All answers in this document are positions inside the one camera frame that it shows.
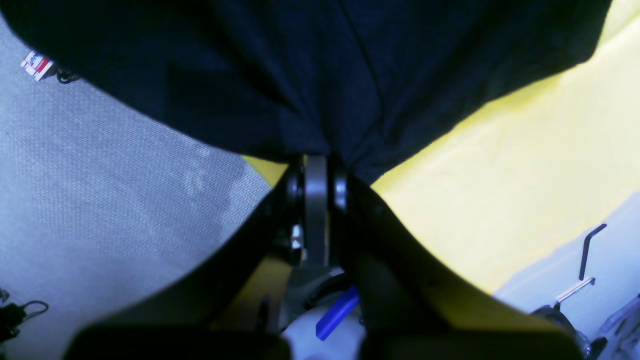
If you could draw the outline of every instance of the black cloth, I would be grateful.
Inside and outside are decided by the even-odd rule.
[[[586,61],[611,0],[0,0],[35,49],[152,118],[366,183],[487,101]]]

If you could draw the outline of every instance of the blue tool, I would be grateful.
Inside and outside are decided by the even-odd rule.
[[[316,336],[324,341],[335,330],[338,324],[360,303],[360,296],[353,286],[329,308],[316,324]]]

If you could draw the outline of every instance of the cable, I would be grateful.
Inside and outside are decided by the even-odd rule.
[[[47,310],[49,310],[49,305],[48,305],[46,302],[44,302],[44,301],[40,301],[40,300],[33,300],[33,301],[29,301],[28,303],[26,303],[26,304],[24,304],[23,306],[21,306],[21,308],[22,308],[22,310],[25,310],[25,311],[26,311],[27,306],[29,306],[29,305],[35,305],[35,304],[38,304],[38,305],[42,305],[42,306],[44,306],[44,309],[42,309],[42,310],[40,310],[40,311],[34,311],[34,312],[32,312],[32,313],[28,314],[27,316],[25,316],[25,317],[24,317],[24,319],[22,320],[22,322],[25,322],[25,321],[29,320],[30,318],[34,318],[34,317],[36,317],[36,316],[38,316],[38,315],[44,314],[44,313],[46,313],[46,312],[47,312]]]
[[[73,83],[74,81],[80,80],[80,76],[61,67],[58,67],[56,71],[56,77],[61,84],[69,84]]]

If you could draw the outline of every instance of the yellow panel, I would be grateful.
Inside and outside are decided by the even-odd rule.
[[[640,190],[640,1],[615,0],[583,65],[493,101],[373,188],[487,292]],[[284,167],[249,160],[275,183]]]

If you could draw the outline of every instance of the light blue floor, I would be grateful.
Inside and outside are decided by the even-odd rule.
[[[50,303],[6,343],[9,359],[48,360],[197,266],[268,186],[84,81],[36,83],[28,51],[0,20],[0,287]]]

